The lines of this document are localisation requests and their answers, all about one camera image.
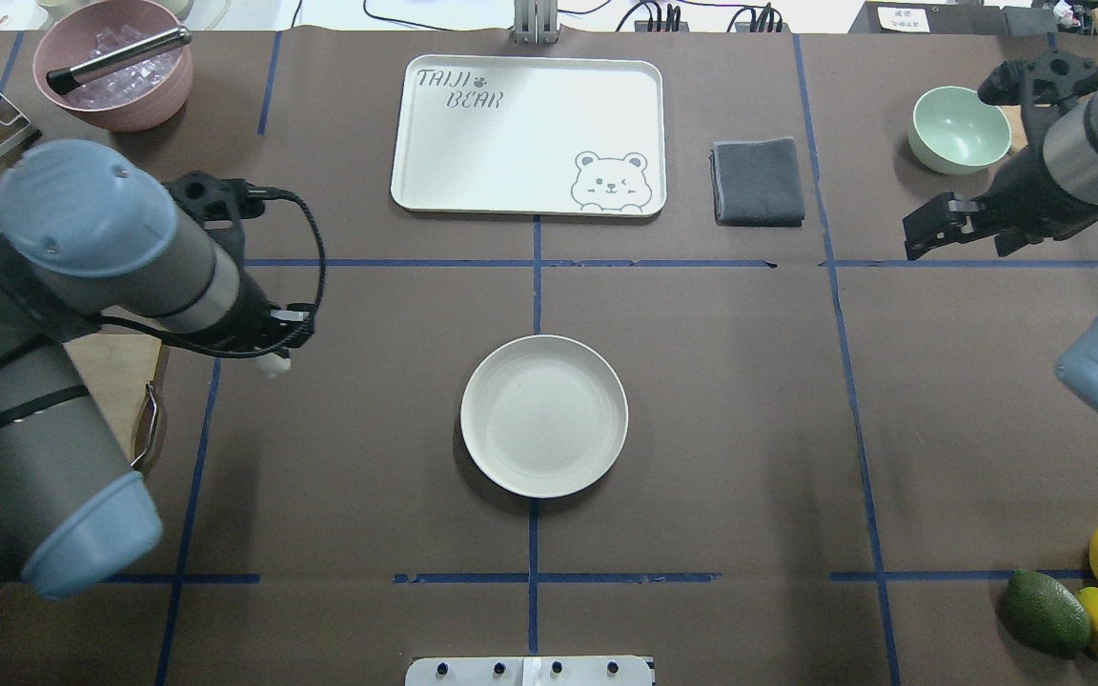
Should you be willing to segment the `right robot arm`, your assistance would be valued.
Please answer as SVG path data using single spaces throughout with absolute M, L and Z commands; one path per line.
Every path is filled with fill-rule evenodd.
M 1098 64 L 1069 50 L 1002 61 L 977 95 L 1021 108 L 1026 146 L 993 175 L 987 191 L 942 192 L 907 214 L 909 260 L 986 238 L 1006 257 L 1098 223 Z M 1098 413 L 1098 317 L 1058 356 L 1055 373 Z

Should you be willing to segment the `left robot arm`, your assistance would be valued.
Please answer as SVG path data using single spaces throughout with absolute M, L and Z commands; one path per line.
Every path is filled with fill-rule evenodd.
M 193 172 L 163 183 L 96 142 L 40 145 L 0 177 L 0 587 L 96 586 L 160 541 L 144 476 L 66 344 L 117 326 L 284 368 L 321 299 L 279 307 L 240 223 L 293 192 Z

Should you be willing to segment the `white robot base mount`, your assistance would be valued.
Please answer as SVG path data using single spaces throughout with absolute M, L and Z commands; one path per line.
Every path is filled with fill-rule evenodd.
M 471 656 L 419 657 L 405 685 L 656 685 L 652 657 Z

